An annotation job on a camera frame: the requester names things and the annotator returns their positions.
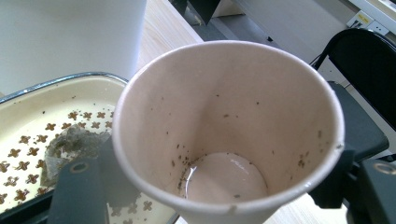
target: white paper cup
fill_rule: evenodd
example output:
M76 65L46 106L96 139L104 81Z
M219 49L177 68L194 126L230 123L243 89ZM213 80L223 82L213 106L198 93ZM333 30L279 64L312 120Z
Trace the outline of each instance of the white paper cup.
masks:
M216 41L139 71L117 104L113 141L131 181L189 223L263 223L332 170L344 119L308 64Z

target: chair backrest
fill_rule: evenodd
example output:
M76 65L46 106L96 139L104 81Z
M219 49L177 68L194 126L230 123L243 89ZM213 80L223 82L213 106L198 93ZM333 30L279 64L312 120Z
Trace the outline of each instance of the chair backrest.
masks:
M396 131L396 45L364 29L335 35L313 67L329 56L349 83Z

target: black chair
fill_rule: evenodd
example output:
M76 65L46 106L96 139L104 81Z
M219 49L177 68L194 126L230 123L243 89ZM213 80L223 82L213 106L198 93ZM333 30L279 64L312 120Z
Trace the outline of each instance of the black chair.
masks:
M318 70L327 57L396 131L396 45L373 31L347 29L330 40L312 66ZM335 82L329 84L343 108L346 149L354 151L354 161L362 161L387 149L388 138L360 104L343 86Z

